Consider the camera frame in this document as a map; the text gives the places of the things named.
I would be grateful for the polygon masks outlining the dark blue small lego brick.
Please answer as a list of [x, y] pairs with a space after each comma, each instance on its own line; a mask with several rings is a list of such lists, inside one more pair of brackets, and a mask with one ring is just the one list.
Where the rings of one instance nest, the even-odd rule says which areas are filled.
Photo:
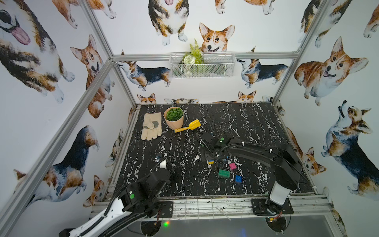
[[242, 177], [240, 175], [235, 176], [235, 182], [236, 183], [241, 183], [242, 182]]

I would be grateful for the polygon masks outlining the aluminium front rail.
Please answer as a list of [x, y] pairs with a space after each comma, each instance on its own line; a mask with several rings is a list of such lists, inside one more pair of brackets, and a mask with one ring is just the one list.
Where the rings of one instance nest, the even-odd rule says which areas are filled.
[[[251, 204], [251, 199], [254, 198], [257, 197], [172, 199], [173, 216], [160, 220], [255, 218], [257, 216], [253, 213]], [[289, 200], [294, 213], [282, 214], [283, 217], [323, 215], [329, 214], [333, 209], [325, 196], [292, 196]]]

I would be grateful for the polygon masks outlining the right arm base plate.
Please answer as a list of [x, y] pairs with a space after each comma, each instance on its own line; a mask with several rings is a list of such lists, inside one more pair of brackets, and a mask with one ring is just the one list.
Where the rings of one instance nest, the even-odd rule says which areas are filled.
[[280, 214], [293, 214], [294, 210], [290, 200], [287, 198], [283, 205], [271, 201], [269, 198], [251, 199], [253, 213], [256, 216], [275, 217]]

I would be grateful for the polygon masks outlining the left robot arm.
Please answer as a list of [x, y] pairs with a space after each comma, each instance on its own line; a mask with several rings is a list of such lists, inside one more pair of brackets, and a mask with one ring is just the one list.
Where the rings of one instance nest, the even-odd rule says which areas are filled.
[[173, 202], [158, 196], [170, 182], [171, 172], [158, 168], [116, 192], [106, 209], [75, 229], [64, 229], [60, 237], [111, 237], [145, 218], [171, 218]]

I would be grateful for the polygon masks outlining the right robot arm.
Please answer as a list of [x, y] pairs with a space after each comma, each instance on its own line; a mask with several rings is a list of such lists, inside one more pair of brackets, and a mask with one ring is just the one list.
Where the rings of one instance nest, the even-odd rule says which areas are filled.
[[209, 133], [198, 132], [196, 137], [201, 144], [201, 158], [204, 161], [225, 160], [237, 157], [259, 162], [274, 169], [275, 183], [269, 200], [282, 206], [291, 191], [298, 188], [302, 164], [290, 145], [264, 146], [245, 142], [237, 137], [216, 138]]

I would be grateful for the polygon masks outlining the pink small lego brick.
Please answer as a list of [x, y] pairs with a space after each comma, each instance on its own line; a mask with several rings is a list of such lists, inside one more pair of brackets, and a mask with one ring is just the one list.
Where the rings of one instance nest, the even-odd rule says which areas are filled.
[[236, 164], [235, 163], [231, 163], [230, 164], [230, 169], [231, 170], [236, 170], [237, 169]]

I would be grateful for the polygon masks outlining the beige work glove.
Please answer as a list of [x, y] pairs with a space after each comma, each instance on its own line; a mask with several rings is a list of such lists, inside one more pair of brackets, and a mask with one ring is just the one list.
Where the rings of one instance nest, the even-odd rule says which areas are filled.
[[143, 129], [141, 134], [142, 140], [151, 141], [162, 135], [162, 114], [154, 113], [144, 115]]

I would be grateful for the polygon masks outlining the green fern with white flower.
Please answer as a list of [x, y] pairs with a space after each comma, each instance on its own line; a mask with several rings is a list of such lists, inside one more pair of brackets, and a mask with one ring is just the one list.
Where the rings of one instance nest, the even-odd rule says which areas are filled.
[[202, 51], [197, 40], [194, 40], [194, 44], [190, 44], [189, 47], [190, 52], [186, 52], [182, 59], [183, 75], [186, 77], [199, 75], [201, 66], [204, 64]]

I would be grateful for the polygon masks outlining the pink pot with green plant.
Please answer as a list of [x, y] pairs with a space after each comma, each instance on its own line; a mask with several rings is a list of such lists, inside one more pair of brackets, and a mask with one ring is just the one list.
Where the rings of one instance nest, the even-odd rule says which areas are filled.
[[184, 123], [184, 112], [179, 107], [170, 107], [164, 112], [164, 119], [172, 130], [180, 129]]

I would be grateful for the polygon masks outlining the yellow toy shovel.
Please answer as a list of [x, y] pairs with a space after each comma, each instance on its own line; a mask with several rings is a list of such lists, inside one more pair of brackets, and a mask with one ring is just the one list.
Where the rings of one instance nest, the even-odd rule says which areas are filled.
[[188, 127], [183, 127], [183, 128], [179, 128], [179, 129], [175, 129], [175, 133], [178, 133], [178, 132], [182, 132], [182, 131], [185, 131], [185, 130], [194, 130], [194, 129], [197, 129], [201, 126], [201, 123], [198, 119], [192, 121], [191, 123], [189, 123]]

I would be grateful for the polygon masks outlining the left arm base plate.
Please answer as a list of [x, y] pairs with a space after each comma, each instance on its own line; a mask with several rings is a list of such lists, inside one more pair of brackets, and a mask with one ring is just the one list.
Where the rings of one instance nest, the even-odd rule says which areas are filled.
[[162, 219], [171, 218], [173, 216], [173, 205], [172, 201], [159, 201], [153, 205], [153, 209], [148, 213], [148, 218]]

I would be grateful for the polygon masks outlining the green long lego brick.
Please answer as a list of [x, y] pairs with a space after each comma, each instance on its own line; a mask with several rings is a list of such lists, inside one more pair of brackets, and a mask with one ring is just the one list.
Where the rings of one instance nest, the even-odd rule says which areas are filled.
[[219, 169], [218, 176], [222, 178], [230, 178], [231, 173], [227, 170]]

